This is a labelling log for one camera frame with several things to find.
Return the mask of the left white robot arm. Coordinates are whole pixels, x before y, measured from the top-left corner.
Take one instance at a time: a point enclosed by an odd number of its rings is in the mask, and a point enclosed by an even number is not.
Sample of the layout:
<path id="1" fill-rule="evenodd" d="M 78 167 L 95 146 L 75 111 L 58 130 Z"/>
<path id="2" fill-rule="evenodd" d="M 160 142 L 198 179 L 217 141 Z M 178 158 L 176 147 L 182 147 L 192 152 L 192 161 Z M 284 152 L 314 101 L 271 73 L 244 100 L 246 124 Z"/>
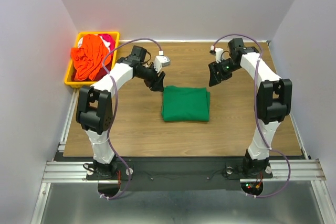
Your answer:
<path id="1" fill-rule="evenodd" d="M 171 61 L 159 51 L 152 63 L 147 63 L 147 50 L 134 46 L 127 57 L 120 58 L 98 82 L 79 90 L 76 121 L 86 132 L 93 150 L 92 165 L 85 165 L 89 176 L 110 179 L 116 175 L 116 154 L 109 144 L 109 136 L 118 107 L 118 90 L 133 78 L 140 78 L 154 92 L 163 91 L 163 67 Z"/>

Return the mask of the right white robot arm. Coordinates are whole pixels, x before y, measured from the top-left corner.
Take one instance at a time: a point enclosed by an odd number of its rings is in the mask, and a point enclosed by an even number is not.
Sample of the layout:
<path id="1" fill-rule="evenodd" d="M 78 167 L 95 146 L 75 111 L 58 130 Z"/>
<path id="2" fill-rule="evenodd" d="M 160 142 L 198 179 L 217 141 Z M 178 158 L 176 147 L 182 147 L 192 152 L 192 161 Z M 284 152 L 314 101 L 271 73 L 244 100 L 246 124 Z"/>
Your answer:
<path id="1" fill-rule="evenodd" d="M 210 54 L 215 61 L 209 63 L 209 86 L 213 87 L 232 77 L 233 72 L 244 69 L 254 81 L 254 114 L 256 129 L 243 158 L 242 173 L 253 177 L 270 172 L 269 153 L 275 132 L 291 111 L 292 82 L 278 76 L 262 59 L 263 49 L 247 47 L 242 38 L 233 38 L 228 43 L 229 57 L 224 59 L 224 50 L 212 44 Z"/>

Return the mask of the green t shirt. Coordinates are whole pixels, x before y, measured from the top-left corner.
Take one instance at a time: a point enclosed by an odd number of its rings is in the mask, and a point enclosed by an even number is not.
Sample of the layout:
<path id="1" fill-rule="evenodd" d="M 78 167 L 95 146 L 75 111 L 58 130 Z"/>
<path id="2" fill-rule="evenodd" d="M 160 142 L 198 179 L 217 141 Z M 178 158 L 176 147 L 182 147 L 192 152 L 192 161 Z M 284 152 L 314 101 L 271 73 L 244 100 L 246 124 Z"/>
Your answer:
<path id="1" fill-rule="evenodd" d="M 164 122 L 208 122 L 211 94 L 206 88 L 167 86 L 163 91 Z"/>

